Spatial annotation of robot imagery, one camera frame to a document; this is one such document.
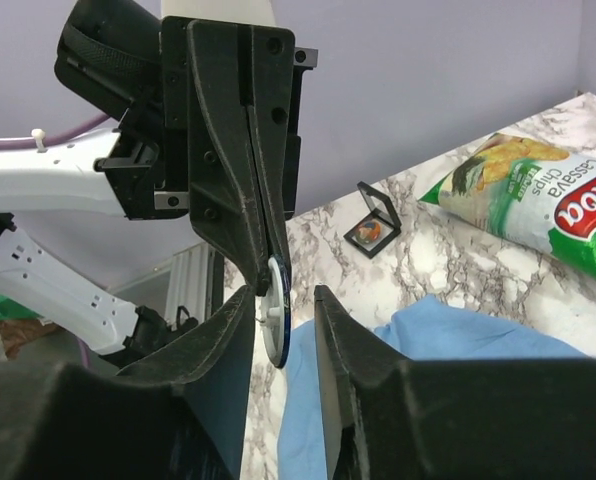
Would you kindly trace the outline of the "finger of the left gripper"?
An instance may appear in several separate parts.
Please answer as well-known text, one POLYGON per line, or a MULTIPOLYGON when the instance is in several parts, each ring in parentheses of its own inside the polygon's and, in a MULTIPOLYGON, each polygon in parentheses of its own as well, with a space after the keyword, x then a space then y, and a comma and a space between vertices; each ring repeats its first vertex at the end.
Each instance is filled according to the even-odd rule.
POLYGON ((253 272, 247 283, 257 295, 271 284, 269 258, 288 254, 282 183, 292 93, 294 36, 285 29, 248 28, 252 105, 247 108, 253 191, 247 205, 253 272))
POLYGON ((247 31, 200 19, 187 26, 189 216, 194 231, 262 296, 270 284, 267 242, 240 88, 239 35, 247 31))

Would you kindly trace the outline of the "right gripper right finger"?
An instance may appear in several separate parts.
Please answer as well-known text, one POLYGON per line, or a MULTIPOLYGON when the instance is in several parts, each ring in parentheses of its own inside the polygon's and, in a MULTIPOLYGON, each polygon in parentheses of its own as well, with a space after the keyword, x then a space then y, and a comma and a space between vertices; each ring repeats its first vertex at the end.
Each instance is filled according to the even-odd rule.
POLYGON ((343 352, 367 330, 314 292, 331 479, 596 479, 596 359, 414 361, 343 352))

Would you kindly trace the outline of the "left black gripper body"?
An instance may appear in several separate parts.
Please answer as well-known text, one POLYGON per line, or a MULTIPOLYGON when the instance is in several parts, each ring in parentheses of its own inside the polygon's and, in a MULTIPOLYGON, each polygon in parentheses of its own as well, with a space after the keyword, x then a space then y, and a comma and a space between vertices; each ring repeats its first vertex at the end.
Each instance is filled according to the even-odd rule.
MULTIPOLYGON (((188 132, 190 130, 188 114, 190 80, 188 67, 190 60, 189 47, 187 45, 187 26, 193 20, 196 19, 178 16, 166 17, 162 21, 160 33, 163 93, 163 156, 167 164, 165 185, 169 191, 187 190, 188 193, 188 132)), ((243 25, 247 29, 250 26, 261 26, 234 24, 243 25)), ((246 109, 252 105, 248 42, 248 31, 241 33, 239 35, 240 88, 241 101, 246 106, 246 109)), ((285 219, 293 217, 296 205, 298 168, 301 153, 301 138, 298 134, 298 125, 302 77, 305 72, 317 67, 318 52, 315 49, 297 46, 294 36, 291 58, 293 60, 292 93, 282 183, 285 219)))

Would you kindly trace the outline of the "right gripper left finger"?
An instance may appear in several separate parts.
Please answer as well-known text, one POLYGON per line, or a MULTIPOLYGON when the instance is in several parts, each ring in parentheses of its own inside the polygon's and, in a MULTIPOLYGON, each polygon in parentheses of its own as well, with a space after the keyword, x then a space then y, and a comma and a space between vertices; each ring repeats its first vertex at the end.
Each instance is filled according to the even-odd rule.
POLYGON ((0 363, 0 479, 235 479, 244 446, 254 294, 105 377, 0 363))

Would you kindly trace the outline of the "light blue shirt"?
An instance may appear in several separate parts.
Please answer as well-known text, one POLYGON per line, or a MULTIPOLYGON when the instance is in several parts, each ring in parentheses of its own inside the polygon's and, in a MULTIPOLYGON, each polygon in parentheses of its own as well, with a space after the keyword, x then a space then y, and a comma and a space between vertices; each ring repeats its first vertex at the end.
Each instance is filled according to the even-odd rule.
MULTIPOLYGON (((294 331, 286 365, 287 399, 278 438, 281 479, 328 476, 319 388, 317 322, 294 331)), ((582 352, 517 322, 455 308, 428 295, 395 311, 388 323, 360 334, 343 350, 352 369, 384 376, 411 360, 580 358, 582 352)))

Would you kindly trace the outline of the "blue round brooch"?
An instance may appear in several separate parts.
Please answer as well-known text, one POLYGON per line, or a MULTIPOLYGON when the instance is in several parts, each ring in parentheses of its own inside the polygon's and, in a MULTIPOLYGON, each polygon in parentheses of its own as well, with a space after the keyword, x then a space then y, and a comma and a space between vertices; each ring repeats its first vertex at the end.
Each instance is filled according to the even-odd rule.
POLYGON ((268 260, 270 285, 261 298, 259 324, 269 361, 282 369, 287 361, 291 337, 290 275, 283 259, 273 255, 268 260))

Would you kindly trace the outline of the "orange round brooch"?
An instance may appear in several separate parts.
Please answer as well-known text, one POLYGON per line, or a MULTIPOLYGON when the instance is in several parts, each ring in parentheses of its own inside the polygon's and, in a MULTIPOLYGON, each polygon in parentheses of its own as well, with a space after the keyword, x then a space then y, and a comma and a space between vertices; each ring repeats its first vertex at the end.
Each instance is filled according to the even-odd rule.
POLYGON ((377 241, 381 235, 381 224, 377 221, 361 223, 355 230, 355 240, 363 245, 370 245, 377 241))

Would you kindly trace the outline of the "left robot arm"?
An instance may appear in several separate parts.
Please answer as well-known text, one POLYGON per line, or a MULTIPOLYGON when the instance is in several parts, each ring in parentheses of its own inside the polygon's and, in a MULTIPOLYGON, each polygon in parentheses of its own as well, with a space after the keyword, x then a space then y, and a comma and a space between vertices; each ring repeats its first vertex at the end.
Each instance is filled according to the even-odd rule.
POLYGON ((267 355, 288 356, 302 77, 318 53, 276 25, 265 1, 194 1, 154 16, 133 1, 79 1, 54 72, 117 121, 50 140, 0 140, 0 294, 123 367, 176 338, 154 311, 122 301, 16 226, 23 211, 130 220, 187 217, 262 300, 267 355))

